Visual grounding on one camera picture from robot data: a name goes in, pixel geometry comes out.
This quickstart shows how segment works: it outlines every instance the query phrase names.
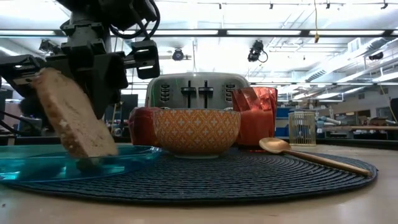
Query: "orange patterned bowl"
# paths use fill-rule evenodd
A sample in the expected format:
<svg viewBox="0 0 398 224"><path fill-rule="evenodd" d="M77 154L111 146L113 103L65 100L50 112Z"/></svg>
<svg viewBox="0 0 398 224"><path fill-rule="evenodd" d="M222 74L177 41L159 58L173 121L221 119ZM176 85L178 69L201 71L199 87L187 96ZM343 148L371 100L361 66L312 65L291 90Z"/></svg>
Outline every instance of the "orange patterned bowl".
<svg viewBox="0 0 398 224"><path fill-rule="evenodd" d="M154 129L162 147L177 157L216 157L235 142L241 114L212 109L154 112Z"/></svg>

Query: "slice of bread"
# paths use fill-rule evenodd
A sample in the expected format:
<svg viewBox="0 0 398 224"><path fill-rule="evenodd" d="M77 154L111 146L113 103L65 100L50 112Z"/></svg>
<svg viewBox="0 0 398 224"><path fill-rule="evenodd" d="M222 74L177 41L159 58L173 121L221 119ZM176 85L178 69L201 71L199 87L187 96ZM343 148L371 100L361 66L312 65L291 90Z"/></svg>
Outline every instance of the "slice of bread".
<svg viewBox="0 0 398 224"><path fill-rule="evenodd" d="M72 157L117 155L118 150L102 120L80 86L56 69L44 68L32 82L54 130Z"/></svg>

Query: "spoon handle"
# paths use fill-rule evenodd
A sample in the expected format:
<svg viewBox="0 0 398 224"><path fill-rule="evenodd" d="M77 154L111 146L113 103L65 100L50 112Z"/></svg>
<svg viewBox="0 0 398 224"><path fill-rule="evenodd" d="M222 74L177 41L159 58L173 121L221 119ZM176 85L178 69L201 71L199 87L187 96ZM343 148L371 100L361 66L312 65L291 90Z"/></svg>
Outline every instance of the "spoon handle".
<svg viewBox="0 0 398 224"><path fill-rule="evenodd" d="M348 164L344 164L342 162L337 162L331 159L326 159L323 157L319 157L319 156L314 156L314 155L310 155L307 153L303 153L303 152L297 152L297 151L288 151L288 150L283 150L283 153L301 158L301 159L305 159L306 161L310 161L310 162L314 162L317 164L321 164L321 165L325 165L328 167L333 167L336 169L340 169L340 170L345 170L348 172L353 172L355 174L361 174L361 175L366 175L368 177L372 176L372 172L366 170L366 169L362 169L359 167L355 167L355 166L351 166Z"/></svg>

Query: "wooden spoon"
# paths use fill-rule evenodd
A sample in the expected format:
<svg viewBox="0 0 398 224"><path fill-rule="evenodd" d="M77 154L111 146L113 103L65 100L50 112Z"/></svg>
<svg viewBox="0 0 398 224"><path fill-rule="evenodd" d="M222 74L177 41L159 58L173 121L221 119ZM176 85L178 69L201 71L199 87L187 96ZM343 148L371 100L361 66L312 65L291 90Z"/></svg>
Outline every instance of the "wooden spoon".
<svg viewBox="0 0 398 224"><path fill-rule="evenodd" d="M281 139L263 138L259 141L259 145L263 150L273 153L273 154L286 153L286 154L289 154L289 155L292 155L292 156L295 156L295 157L298 157L301 159L305 159L306 161L314 162L314 163L321 164L324 166L333 167L333 168L340 169L340 170L345 170L345 171L352 172L355 174L366 175L368 177L372 176L372 172L370 172L366 169L351 166L351 165L344 164L342 162L337 162L337 161L334 161L331 159L326 159L323 157L306 154L303 152L292 151L292 147L290 146L290 144Z"/></svg>

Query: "wire mesh cup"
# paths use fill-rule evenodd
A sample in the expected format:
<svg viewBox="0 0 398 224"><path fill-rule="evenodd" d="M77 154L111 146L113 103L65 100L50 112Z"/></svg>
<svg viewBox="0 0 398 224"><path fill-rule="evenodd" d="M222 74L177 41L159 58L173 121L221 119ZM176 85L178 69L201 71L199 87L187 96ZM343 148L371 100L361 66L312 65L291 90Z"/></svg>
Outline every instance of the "wire mesh cup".
<svg viewBox="0 0 398 224"><path fill-rule="evenodd" d="M293 146L316 146L315 113L289 113L289 140Z"/></svg>

